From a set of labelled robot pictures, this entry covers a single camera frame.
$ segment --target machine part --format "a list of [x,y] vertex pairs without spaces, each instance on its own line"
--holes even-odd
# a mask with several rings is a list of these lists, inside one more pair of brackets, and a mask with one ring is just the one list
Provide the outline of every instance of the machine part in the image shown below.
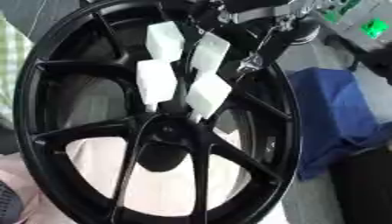
[[290,4],[293,0],[266,0],[266,1],[254,1],[254,0],[223,0],[227,11],[230,13],[238,13],[244,11],[251,11],[258,8],[266,7],[278,7],[286,4]]
[[136,83],[150,112],[157,111],[160,102],[171,100],[178,84],[170,63],[160,59],[138,61]]
[[277,7],[258,8],[258,9],[235,13],[235,14],[231,14],[230,18],[234,23],[242,24],[255,19],[280,17],[287,14],[290,14],[290,6],[282,5]]
[[184,37],[172,21],[151,24],[147,29],[146,47],[154,60],[179,60],[184,43]]
[[389,29],[389,25],[379,18],[374,18],[365,23],[361,29],[371,38],[377,39]]
[[206,32],[196,45],[191,60],[191,68],[197,68],[198,73],[216,73],[230,48],[225,39]]
[[186,102],[196,114],[208,120],[228,98],[231,90],[232,88],[217,74],[203,73],[191,85]]
[[[186,8],[177,5],[176,22],[187,26]],[[298,106],[287,77],[274,63],[242,80],[230,81],[232,94],[210,119],[190,122],[186,108],[176,114],[144,112],[136,84],[137,62],[150,60],[144,46],[147,26],[163,22],[155,2],[114,0],[94,3],[59,21],[33,48],[17,82],[14,122],[23,158],[42,191],[61,211],[80,224],[114,223],[256,223],[283,197],[295,175],[300,154]],[[225,67],[248,49],[232,45],[222,65]],[[173,63],[173,70],[184,62]],[[225,74],[218,75],[226,80]],[[64,127],[59,119],[64,111],[60,99],[64,81],[75,83],[84,76],[108,79],[124,95],[126,115],[115,119]],[[178,87],[183,85],[178,79]],[[239,150],[211,131],[217,116],[231,110],[250,121],[252,134],[242,132],[250,151]],[[161,130],[172,130],[168,136]],[[115,192],[107,198],[97,192],[77,172],[64,148],[78,139],[122,137],[128,147]],[[274,156],[265,163],[267,137],[276,137]],[[192,157],[195,204],[187,216],[159,216],[131,210],[123,205],[139,156],[150,141],[175,145]],[[247,170],[250,180],[240,179],[237,193],[222,205],[207,209],[208,161],[214,154]]]

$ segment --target gray surface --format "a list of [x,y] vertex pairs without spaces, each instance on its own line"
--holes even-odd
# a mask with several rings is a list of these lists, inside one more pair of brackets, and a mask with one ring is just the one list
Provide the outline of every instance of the gray surface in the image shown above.
[[[307,67],[344,69],[352,57],[336,45],[324,46],[320,39],[310,45],[293,46],[279,60],[285,70],[298,71]],[[392,122],[392,87],[385,79],[360,66],[354,73],[367,104],[380,123]],[[290,224],[342,224],[339,203],[336,200],[329,173],[301,183],[294,181],[283,199]]]

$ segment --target white foam block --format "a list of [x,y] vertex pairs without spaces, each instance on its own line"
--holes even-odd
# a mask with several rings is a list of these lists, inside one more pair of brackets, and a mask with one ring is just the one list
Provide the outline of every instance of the white foam block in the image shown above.
[[145,44],[154,60],[179,60],[184,43],[185,39],[174,22],[151,24],[147,28]]
[[202,73],[216,74],[229,48],[230,43],[225,39],[207,32],[196,47],[191,66]]
[[173,98],[178,82],[169,62],[152,59],[137,62],[136,83],[143,103],[154,108]]
[[191,85],[186,102],[194,109],[193,113],[208,119],[228,98],[231,90],[217,74],[204,73]]

